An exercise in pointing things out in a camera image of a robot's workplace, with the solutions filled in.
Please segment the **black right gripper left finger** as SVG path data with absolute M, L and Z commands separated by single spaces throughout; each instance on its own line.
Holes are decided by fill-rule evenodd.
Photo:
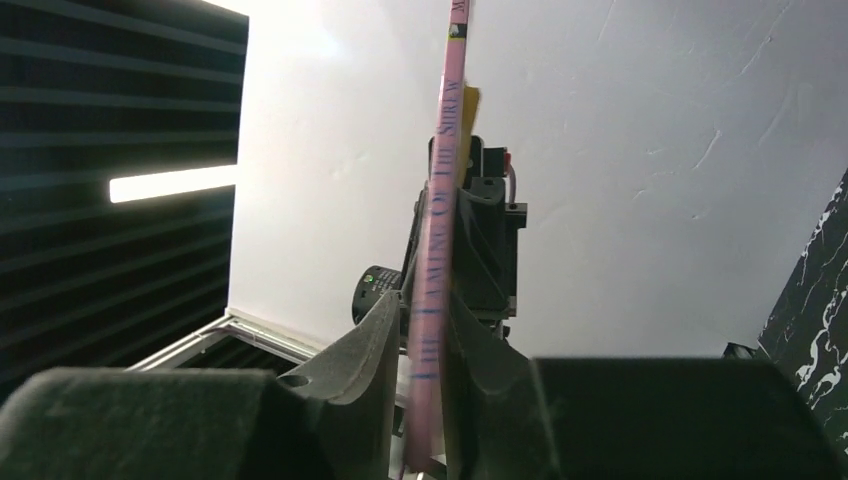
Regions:
M 389 291 L 349 333 L 269 370 L 56 368 L 1 410 L 5 479 L 384 479 L 399 348 Z

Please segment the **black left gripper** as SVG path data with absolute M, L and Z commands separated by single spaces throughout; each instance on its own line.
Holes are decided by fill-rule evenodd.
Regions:
M 518 232 L 527 205 L 512 200 L 505 147 L 471 137 L 469 166 L 457 195 L 452 281 L 459 297 L 484 325 L 516 315 Z

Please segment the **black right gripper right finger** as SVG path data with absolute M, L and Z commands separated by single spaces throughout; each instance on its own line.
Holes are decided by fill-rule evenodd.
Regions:
M 451 479 L 843 479 L 771 363 L 529 359 L 450 300 L 442 405 Z

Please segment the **pink picture book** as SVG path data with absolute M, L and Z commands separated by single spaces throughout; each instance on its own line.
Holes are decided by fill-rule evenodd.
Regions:
M 451 3 L 437 125 L 420 221 L 407 352 L 411 360 L 404 465 L 425 471 L 441 434 L 440 375 L 448 320 L 457 191 L 470 156 L 480 93 L 465 75 L 473 1 Z

